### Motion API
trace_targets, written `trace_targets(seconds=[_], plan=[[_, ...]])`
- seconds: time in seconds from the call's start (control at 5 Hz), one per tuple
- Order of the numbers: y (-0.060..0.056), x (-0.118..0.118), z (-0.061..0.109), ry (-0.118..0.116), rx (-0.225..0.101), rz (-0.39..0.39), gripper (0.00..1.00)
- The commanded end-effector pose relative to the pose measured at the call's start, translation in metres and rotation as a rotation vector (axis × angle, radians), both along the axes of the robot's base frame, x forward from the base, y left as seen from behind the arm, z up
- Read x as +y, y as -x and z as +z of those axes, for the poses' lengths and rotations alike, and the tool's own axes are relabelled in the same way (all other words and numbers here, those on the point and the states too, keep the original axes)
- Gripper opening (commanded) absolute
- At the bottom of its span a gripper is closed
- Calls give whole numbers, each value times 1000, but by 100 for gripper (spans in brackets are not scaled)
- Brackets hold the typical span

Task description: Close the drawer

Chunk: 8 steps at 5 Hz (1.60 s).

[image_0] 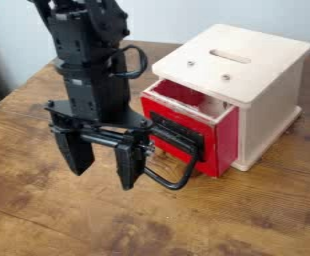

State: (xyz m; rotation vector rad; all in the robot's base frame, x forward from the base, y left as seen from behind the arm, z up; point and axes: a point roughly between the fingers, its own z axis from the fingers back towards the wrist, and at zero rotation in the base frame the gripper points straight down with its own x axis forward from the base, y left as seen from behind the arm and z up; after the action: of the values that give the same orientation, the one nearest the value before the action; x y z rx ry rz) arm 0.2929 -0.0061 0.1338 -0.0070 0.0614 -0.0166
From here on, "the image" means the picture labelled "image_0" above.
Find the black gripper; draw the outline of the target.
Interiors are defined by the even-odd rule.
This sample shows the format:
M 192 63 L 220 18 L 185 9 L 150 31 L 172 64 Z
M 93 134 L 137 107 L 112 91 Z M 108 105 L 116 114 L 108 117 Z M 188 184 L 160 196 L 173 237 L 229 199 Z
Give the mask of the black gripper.
M 133 147 L 148 148 L 150 122 L 129 107 L 129 80 L 137 79 L 146 63 L 126 70 L 124 60 L 101 64 L 68 64 L 57 59 L 57 73 L 62 77 L 66 100 L 49 101 L 50 131 L 66 165 L 76 176 L 90 167 L 94 157 L 92 142 L 82 136 L 101 136 Z

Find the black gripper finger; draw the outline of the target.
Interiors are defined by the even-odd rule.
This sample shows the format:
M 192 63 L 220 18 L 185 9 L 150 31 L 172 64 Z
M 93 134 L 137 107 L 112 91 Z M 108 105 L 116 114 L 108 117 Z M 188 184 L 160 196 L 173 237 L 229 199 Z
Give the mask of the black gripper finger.
M 129 143 L 120 143 L 114 148 L 117 175 L 124 190 L 130 190 L 144 172 L 145 155 L 142 149 Z

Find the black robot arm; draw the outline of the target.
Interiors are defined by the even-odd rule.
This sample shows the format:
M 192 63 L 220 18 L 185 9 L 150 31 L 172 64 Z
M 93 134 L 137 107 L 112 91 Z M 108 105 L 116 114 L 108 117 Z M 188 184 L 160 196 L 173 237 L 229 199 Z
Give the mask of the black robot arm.
M 120 45 L 129 35 L 126 13 L 114 0 L 27 0 L 33 3 L 56 48 L 54 68 L 68 98 L 49 101 L 50 131 L 70 171 L 80 175 L 94 161 L 92 145 L 110 147 L 121 187 L 133 188 L 145 167 L 152 122 L 129 107 L 130 79 L 141 76 L 148 60 L 126 69 Z

